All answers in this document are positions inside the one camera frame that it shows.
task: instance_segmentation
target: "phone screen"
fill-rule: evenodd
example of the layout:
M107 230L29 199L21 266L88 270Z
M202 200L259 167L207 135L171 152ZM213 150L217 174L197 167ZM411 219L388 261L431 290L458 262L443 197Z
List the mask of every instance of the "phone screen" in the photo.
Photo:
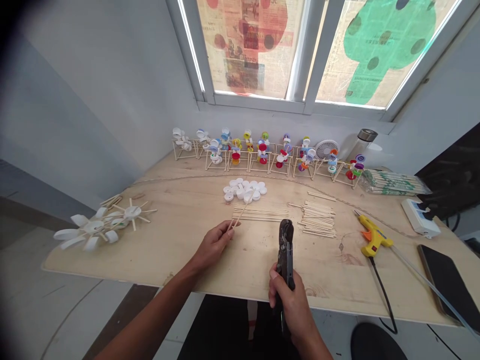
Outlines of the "phone screen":
M477 333L480 333L480 312L475 305L454 261L425 245L418 246L418 252L427 273L427 277L438 291L450 302L465 321ZM458 321L455 314L434 293L433 296L441 310Z

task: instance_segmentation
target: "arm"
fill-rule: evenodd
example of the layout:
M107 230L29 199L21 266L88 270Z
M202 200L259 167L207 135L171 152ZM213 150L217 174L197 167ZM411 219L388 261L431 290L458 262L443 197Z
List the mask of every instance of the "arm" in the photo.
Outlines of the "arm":
M190 292L207 268L215 264L235 231L226 220L209 230L190 261L150 303L103 349L96 360L141 359L158 350Z
M277 264L274 263L270 269L268 300L273 309L276 302L275 294L280 295L286 324L291 332L291 341L300 353L300 357L303 360L333 360L315 325L302 278L293 270L295 290L292 291L276 272L276 268Z

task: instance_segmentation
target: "black pants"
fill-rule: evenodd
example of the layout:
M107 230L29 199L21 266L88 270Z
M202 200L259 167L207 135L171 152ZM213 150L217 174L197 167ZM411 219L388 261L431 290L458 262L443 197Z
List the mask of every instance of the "black pants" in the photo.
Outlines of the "black pants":
M300 359L282 336L268 302L259 302L253 341L249 342L247 301L205 295L178 360Z

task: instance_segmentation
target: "bottle lid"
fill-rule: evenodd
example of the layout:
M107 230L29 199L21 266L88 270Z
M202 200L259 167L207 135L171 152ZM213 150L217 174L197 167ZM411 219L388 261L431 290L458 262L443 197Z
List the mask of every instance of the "bottle lid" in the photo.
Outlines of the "bottle lid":
M362 129L357 135L357 138L360 140L366 141L371 143L375 138L378 136L378 132L370 130L370 129Z

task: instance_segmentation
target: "black cable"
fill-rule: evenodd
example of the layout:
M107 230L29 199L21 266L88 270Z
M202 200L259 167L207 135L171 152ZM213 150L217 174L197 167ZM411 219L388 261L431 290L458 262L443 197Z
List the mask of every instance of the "black cable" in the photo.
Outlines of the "black cable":
M460 223L460 213L457 212L457 214L456 214L456 222L455 222L455 225L453 226L453 229L451 230L452 232L454 232L455 230L457 230L457 228L459 227L459 223Z
M390 306L389 297L387 296L387 292L385 291L384 284L382 283L382 280L380 279L380 275L379 275L379 272L377 271L377 266L375 265L374 258L372 256L369 256L368 258L370 259L371 265L373 266L373 270L375 270L376 277L378 279L378 282L380 283L381 290L383 291L383 296L385 297L386 306L388 308L388 312L390 313L391 323L393 324L393 330L386 323L384 323L384 321L381 318L379 318L379 319L380 319L380 321L381 321L381 323L383 324L384 327L386 327L388 330L390 330L390 332L392 334L396 335L396 334L399 333L399 331L397 330L397 324L395 324L394 313L392 311L392 307Z
M432 327L431 327L430 325L428 325L428 324L426 324L426 325L427 325L427 326L429 327L429 329L435 334L435 336L443 343L443 345L445 345L446 348L447 348L448 350L450 350L450 352L451 352L453 355L455 355L455 357L456 357L458 360L462 360L462 359L455 353L455 351L453 351L453 350L450 348L450 346L448 346L448 345L445 343L445 341L442 340L442 338L435 332L435 330L432 329Z

